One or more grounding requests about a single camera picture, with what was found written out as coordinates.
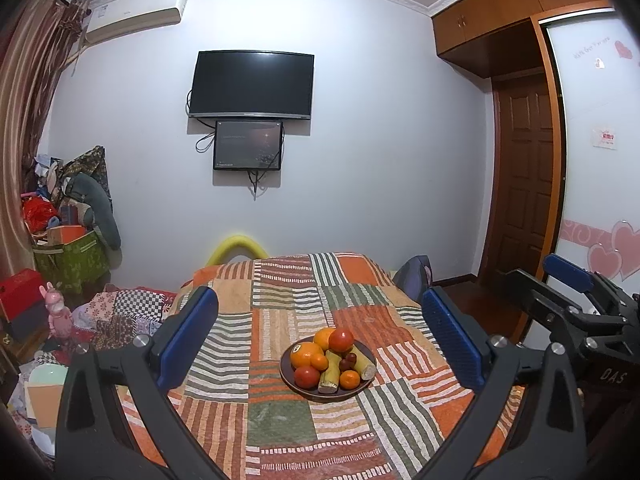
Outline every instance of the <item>pink toy figure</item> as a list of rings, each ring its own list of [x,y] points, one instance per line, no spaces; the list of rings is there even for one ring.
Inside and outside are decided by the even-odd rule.
[[[65,300],[51,282],[47,283],[47,290],[41,285],[40,293],[49,311],[50,334],[59,339],[68,339],[74,326],[71,311],[65,306]]]

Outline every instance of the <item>power cord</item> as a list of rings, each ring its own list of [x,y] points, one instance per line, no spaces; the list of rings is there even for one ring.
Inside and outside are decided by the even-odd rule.
[[[262,172],[260,176],[258,176],[257,170],[255,171],[249,170],[246,172],[246,174],[249,176],[249,182],[251,182],[254,186],[254,196],[258,192],[258,183],[262,180],[262,178],[267,173],[267,171],[269,171],[269,168],[275,162],[275,160],[280,156],[280,153],[283,153],[283,149],[282,149],[283,147],[284,147],[284,124],[282,125],[282,142],[280,143],[280,149],[278,150],[278,153],[273,155],[273,158],[271,159],[270,163],[267,165],[267,168]]]
[[[187,115],[189,115],[189,111],[191,108],[191,90],[189,90],[189,93],[187,94],[187,99],[186,102],[184,103],[184,111]],[[205,153],[213,144],[213,142],[216,140],[216,127],[213,126],[212,124],[208,124],[205,121],[203,121],[201,118],[196,117],[195,118],[199,123],[204,124],[205,126],[208,126],[209,128],[213,128],[213,131],[207,135],[205,135],[204,137],[202,137],[201,139],[196,141],[196,151],[198,153]],[[203,141],[203,140],[207,140],[211,138],[211,140],[209,141],[209,143],[206,145],[206,147],[204,148],[199,148],[198,145]]]

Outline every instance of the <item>small monitor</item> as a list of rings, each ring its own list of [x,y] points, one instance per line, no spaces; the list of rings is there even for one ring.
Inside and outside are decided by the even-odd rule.
[[[281,121],[216,121],[214,170],[279,170]]]

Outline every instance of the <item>green storage box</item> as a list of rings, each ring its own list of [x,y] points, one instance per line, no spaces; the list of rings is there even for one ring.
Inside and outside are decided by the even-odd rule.
[[[93,283],[109,270],[107,256],[94,231],[69,244],[34,246],[33,255],[43,279],[63,294],[81,294],[83,283]]]

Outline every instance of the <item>monitor screen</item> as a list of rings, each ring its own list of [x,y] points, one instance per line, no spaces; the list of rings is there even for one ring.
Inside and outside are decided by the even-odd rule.
[[[289,52],[200,52],[191,117],[311,118],[314,56]]]
[[[217,121],[214,170],[279,170],[282,123]]]

